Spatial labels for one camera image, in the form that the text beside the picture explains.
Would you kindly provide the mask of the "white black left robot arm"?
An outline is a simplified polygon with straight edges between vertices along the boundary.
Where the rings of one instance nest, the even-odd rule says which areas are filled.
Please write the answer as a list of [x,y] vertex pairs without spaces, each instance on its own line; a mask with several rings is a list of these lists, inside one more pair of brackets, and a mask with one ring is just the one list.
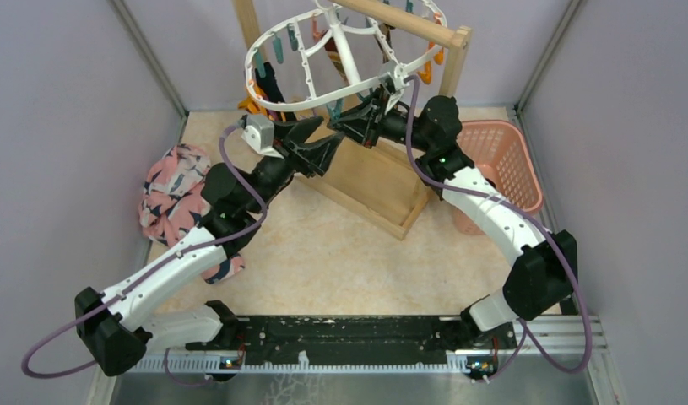
[[269,204],[296,175],[326,174],[344,134],[312,141],[322,123],[321,117],[267,123],[260,138],[270,151],[251,171],[237,168],[227,156],[209,170],[202,195],[210,210],[184,238],[129,278],[75,296],[77,336],[105,375],[129,371],[151,350],[189,343],[227,349],[236,343],[236,317],[219,301],[196,310],[154,312],[199,274],[247,246]]

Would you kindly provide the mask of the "teal clothespin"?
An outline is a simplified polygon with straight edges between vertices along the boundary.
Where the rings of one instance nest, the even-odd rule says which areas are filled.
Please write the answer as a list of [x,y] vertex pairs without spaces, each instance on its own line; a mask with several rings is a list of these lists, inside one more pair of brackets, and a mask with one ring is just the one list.
[[343,112],[343,106],[344,106],[344,101],[342,99],[336,100],[333,103],[328,103],[325,105],[329,120],[331,122],[338,121],[341,118],[342,112]]

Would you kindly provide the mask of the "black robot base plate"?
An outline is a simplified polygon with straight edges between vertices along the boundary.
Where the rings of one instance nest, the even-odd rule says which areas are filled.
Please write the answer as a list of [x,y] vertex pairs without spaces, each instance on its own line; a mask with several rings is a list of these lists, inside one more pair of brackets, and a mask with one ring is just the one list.
[[243,316],[191,351],[230,350],[245,365],[443,365],[457,350],[513,349],[510,323],[475,337],[459,316]]

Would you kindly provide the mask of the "white plastic sock hanger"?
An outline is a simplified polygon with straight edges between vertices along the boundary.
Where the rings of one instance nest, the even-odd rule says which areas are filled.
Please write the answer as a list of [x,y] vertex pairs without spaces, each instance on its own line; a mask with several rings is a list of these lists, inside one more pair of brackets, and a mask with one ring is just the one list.
[[[251,43],[245,56],[245,85],[246,91],[252,97],[256,96],[253,86],[256,84],[254,71],[264,74],[263,45],[270,41],[274,46],[275,59],[281,63],[283,47],[280,44],[279,32],[286,32],[293,46],[293,52],[301,57],[301,68],[304,70],[308,95],[303,101],[293,103],[273,103],[261,100],[259,104],[268,111],[294,112],[316,108],[330,102],[357,95],[366,89],[378,86],[377,75],[363,79],[360,76],[354,54],[350,49],[347,34],[371,36],[376,39],[382,49],[386,62],[395,61],[404,65],[410,73],[417,73],[419,68],[427,67],[436,59],[436,55],[444,49],[451,49],[449,38],[453,34],[447,26],[447,16],[433,1],[423,1],[421,4],[427,9],[422,15],[411,12],[409,6],[404,10],[392,8],[385,2],[360,1],[339,3],[331,2],[325,7],[318,1],[315,8],[306,13],[290,17],[262,33]],[[326,19],[326,32],[312,46],[303,46],[301,24],[306,21],[315,22],[318,17]],[[383,25],[391,25],[404,30],[411,35],[429,42],[429,47],[418,58],[411,62],[400,62],[394,49],[388,44],[387,37],[382,31]],[[319,94],[311,75],[310,58],[325,50],[325,45],[332,41],[337,47],[339,64],[344,71],[347,85],[325,94]]]

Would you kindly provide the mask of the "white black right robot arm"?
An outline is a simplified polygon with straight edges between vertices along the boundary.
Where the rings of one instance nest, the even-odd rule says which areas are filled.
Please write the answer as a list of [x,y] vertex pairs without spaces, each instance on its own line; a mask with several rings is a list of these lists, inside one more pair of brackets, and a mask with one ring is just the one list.
[[573,292],[577,243],[567,231],[537,226],[512,205],[458,146],[463,124],[453,97],[429,99],[418,116],[397,103],[386,107],[381,90],[332,119],[330,129],[364,147],[379,138],[419,150],[413,168],[439,198],[466,214],[489,236],[511,264],[506,282],[461,313],[461,336],[472,348],[484,347],[495,328],[517,319],[532,321]]

